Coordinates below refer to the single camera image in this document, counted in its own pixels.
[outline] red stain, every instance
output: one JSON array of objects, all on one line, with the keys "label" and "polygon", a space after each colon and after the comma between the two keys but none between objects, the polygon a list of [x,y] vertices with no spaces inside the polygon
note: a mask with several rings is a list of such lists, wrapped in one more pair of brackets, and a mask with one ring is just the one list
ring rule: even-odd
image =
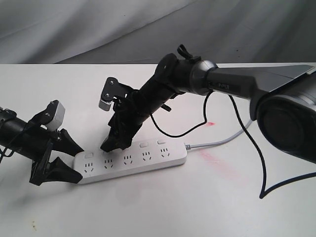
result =
[{"label": "red stain", "polygon": [[235,178],[236,172],[235,170],[231,169],[227,164],[223,161],[217,159],[216,157],[212,156],[205,150],[201,150],[200,152],[201,157],[209,164],[211,164],[214,168],[216,168],[220,173],[228,176],[229,178]]},{"label": "red stain", "polygon": [[214,122],[207,122],[205,125],[206,125],[206,126],[214,126],[215,123],[214,123]]}]

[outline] power outlet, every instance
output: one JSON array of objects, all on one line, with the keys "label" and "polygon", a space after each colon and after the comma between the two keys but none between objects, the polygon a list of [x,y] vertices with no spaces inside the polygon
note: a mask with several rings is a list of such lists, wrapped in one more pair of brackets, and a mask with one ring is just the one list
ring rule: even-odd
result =
[{"label": "power outlet", "polygon": [[79,184],[86,184],[181,165],[186,158],[187,150],[180,139],[160,138],[133,142],[123,151],[78,153],[74,170],[83,176]]}]

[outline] white table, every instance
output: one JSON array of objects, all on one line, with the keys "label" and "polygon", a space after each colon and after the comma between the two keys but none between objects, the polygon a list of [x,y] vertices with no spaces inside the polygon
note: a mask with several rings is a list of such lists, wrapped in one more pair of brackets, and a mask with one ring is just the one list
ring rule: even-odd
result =
[{"label": "white table", "polygon": [[[66,108],[63,128],[86,150],[98,149],[113,114],[98,108],[107,77],[139,88],[155,65],[0,65],[0,106],[23,120],[54,99]],[[165,131],[179,134],[202,121],[204,98],[170,100],[170,113],[154,115]],[[243,120],[248,101],[237,99]],[[186,144],[227,138],[240,130],[227,95],[211,95],[203,126]],[[307,161],[270,145],[257,124],[249,128],[267,163],[267,187],[315,171]],[[134,140],[161,134],[147,120]],[[55,158],[60,155],[52,153]],[[72,162],[72,157],[61,154]],[[31,161],[18,154],[0,165],[0,235],[3,237],[314,237],[316,179],[300,181],[259,199],[259,156],[245,134],[220,147],[191,150],[183,166],[89,185],[28,183]]]}]

